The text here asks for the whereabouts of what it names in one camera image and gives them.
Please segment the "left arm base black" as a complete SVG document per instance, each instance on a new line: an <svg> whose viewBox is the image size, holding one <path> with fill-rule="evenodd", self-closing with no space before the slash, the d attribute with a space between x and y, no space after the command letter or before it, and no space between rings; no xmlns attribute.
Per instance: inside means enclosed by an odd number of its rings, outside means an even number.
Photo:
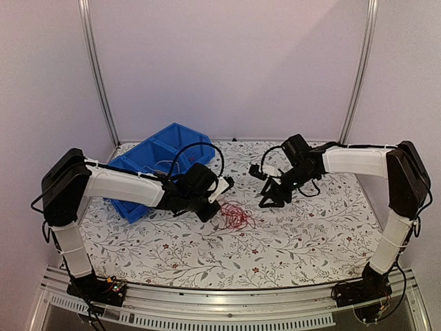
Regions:
<svg viewBox="0 0 441 331"><path fill-rule="evenodd" d="M87 302L102 303L121 307L127 292L127 281L112 276L98 278L95 273L84 277L72 277L67 293Z"/></svg>

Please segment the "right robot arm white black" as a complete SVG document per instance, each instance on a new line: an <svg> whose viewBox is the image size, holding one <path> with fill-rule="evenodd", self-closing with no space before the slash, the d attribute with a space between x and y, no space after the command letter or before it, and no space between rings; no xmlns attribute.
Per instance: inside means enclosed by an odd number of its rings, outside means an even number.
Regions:
<svg viewBox="0 0 441 331"><path fill-rule="evenodd" d="M353 174L387 182L389 213L376 251L365 267L370 274L356 286L363 301L382 291L383 276L406 249L411 235L419 236L420 215L433 201L431 180L411 141L395 145L345 145L335 141L311 147L301 134L277 146L290 169L282 171L264 161L253 164L249 173L265 182L261 208L282 208L291 203L295 190L315 183L328 174Z"/></svg>

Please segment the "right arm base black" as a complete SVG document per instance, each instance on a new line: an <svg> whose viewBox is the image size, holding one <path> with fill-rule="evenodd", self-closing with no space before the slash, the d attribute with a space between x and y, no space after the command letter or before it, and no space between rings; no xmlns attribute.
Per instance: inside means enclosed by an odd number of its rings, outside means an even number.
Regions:
<svg viewBox="0 0 441 331"><path fill-rule="evenodd" d="M342 281L331 290L331 298L337 306L345 307L376 301L354 310L356 318L363 323L376 323L391 303L389 273L379 274L367 264L359 281Z"/></svg>

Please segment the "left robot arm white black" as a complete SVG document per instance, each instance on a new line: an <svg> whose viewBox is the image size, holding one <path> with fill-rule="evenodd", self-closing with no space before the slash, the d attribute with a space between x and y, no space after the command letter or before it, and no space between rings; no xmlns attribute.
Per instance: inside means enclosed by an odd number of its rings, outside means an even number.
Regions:
<svg viewBox="0 0 441 331"><path fill-rule="evenodd" d="M171 212L178 217L193 212L207 222L220 210L220 195L234 186L222 172L193 164L185 174L148 174L124 170L85 157L78 148L68 150L41 181L41 194L30 207L43 215L52 231L65 266L87 299L102 294L102 284L85 249L77 212L85 197L137 203Z"/></svg>

